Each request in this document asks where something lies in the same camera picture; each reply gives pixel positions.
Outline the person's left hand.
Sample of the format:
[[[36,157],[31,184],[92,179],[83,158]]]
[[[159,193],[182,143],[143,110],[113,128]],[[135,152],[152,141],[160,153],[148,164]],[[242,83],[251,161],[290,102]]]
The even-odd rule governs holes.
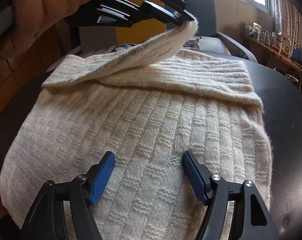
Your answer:
[[[90,0],[12,0],[15,26],[0,38],[0,60],[21,55],[58,20]]]

